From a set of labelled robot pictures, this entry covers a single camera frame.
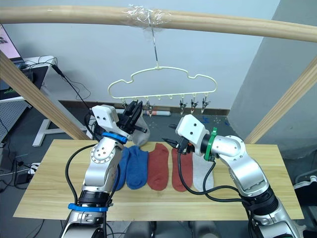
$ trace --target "gray wall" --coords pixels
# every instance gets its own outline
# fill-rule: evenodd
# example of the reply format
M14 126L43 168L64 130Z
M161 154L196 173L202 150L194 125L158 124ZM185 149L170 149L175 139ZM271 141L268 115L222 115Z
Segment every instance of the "gray wall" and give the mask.
M1 0L0 6L25 5L145 5L150 8L209 12L271 19L279 0ZM150 31L130 26L87 24L8 24L12 41L23 57L51 55L72 80L92 92L87 101L117 102L107 93L111 82L156 65ZM242 85L262 37L164 29L156 32L161 65L185 68L190 75L206 74L218 81L209 108L230 109ZM75 100L75 93L55 73L46 79L49 90L60 100ZM82 96L87 96L80 86ZM187 79L184 73L160 70L136 76L133 84L113 87L115 96L211 91L205 78ZM178 106L180 97L150 100L157 106ZM191 96L185 98L189 103ZM202 97L199 96L199 107Z
M317 1L281 0L273 19L317 26ZM228 115L239 136L252 131L316 55L316 43L263 39ZM257 143L277 144L284 158L317 149L317 85Z

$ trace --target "blue sock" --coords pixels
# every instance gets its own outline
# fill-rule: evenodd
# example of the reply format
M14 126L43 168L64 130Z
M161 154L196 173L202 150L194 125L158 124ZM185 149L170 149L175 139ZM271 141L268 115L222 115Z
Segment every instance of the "blue sock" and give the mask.
M121 160L119 162L120 179L119 179L119 183L118 183L116 191L120 190L123 187L124 183L125 183L125 175L126 175L126 171L127 171L127 164L128 164L129 157L130 157L129 149L127 147L123 147L122 158L121 158ZM117 181L117 178L118 178L118 170L117 170L117 172L115 174L114 184Z
M130 158L127 166L127 185L130 189L138 189L147 183L148 155L147 151L140 150L139 146L129 148Z

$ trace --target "green ring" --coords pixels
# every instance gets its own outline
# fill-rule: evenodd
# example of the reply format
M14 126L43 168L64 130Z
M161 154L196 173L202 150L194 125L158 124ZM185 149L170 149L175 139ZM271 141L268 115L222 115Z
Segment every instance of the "green ring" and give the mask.
M209 141L208 141L206 153L205 153L205 156L204 156L204 159L205 159L206 161L210 161L210 160L209 160L209 155L210 155L210 151L211 151L211 148L212 148L212 144L213 144L214 138L215 138L216 136L217 136L217 127L214 127L214 128L213 128L213 131L212 131L212 133L211 133L210 139L209 139Z

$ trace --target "baseboard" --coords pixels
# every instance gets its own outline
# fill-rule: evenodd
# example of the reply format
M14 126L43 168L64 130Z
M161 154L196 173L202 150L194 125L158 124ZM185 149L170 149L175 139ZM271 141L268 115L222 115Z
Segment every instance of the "baseboard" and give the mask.
M65 101L62 100L60 103L63 104L64 107L69 108L84 108L85 105L80 101ZM89 107L94 107L96 105L102 105L107 104L114 106L115 108L123 108L121 103L107 103L107 102L86 102ZM202 108L195 108L194 115L200 115ZM171 113L180 113L179 107L170 107L170 106L154 106L154 110L156 111L170 111ZM229 109L213 109L213 108L207 108L204 111L205 115L217 115L217 116L227 116L229 114ZM190 107L185 108L185 113L190 112Z

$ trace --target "power strip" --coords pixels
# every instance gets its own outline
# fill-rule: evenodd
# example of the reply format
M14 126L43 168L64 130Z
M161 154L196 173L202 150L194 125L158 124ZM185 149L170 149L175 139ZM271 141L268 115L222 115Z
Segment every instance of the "power strip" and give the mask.
M30 167L37 170L39 166L40 166L40 163L32 163ZM36 171L34 171L33 169L29 169L28 174L34 175Z

